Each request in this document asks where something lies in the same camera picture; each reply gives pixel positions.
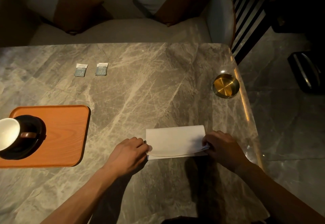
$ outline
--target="cup handle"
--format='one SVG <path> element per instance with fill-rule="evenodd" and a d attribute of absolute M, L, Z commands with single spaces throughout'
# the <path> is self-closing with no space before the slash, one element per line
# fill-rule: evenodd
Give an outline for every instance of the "cup handle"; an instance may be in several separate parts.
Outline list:
<path fill-rule="evenodd" d="M 20 137 L 21 138 L 30 138 L 30 139 L 34 139 L 36 138 L 37 133 L 36 132 L 22 132 Z"/>

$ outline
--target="orange wooden tray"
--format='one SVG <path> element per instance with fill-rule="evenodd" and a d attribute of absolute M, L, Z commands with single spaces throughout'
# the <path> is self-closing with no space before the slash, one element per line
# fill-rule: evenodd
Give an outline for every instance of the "orange wooden tray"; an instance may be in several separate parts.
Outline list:
<path fill-rule="evenodd" d="M 21 160 L 0 158 L 0 168 L 72 167 L 83 157 L 90 109 L 85 105 L 17 107 L 10 118 L 33 115 L 46 125 L 46 139 L 30 156 Z"/>

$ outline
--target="left hand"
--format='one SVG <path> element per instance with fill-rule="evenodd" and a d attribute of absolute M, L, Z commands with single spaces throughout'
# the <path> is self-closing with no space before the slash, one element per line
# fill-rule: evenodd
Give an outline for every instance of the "left hand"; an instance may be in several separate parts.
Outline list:
<path fill-rule="evenodd" d="M 143 139 L 125 139 L 115 147 L 103 169 L 113 169 L 117 177 L 130 173 L 145 160 L 147 151 L 149 145 L 145 144 Z"/>

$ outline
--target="black saucer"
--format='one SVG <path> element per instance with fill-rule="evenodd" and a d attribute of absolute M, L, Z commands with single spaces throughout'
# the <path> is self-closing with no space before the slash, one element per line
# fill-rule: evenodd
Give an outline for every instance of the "black saucer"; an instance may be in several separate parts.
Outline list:
<path fill-rule="evenodd" d="M 31 132 L 36 132 L 38 136 L 36 139 L 26 139 L 26 146 L 0 151 L 0 157 L 7 160 L 19 160 L 30 156 L 40 147 L 46 137 L 45 123 L 40 118 L 32 115 L 20 115 L 15 117 L 15 119 L 31 123 L 35 128 L 35 131 Z"/>

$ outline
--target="hand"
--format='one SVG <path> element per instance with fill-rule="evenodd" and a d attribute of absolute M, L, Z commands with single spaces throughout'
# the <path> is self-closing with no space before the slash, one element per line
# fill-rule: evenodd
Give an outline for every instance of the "hand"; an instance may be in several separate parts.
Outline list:
<path fill-rule="evenodd" d="M 103 168 L 113 169 L 116 176 L 120 177 L 130 173 L 142 163 L 147 157 L 148 150 L 149 145 L 141 138 L 125 139 L 115 147 Z"/>
<path fill-rule="evenodd" d="M 251 164 L 236 140 L 228 133 L 212 131 L 205 135 L 202 145 L 210 144 L 205 152 L 232 172 L 239 166 Z"/>

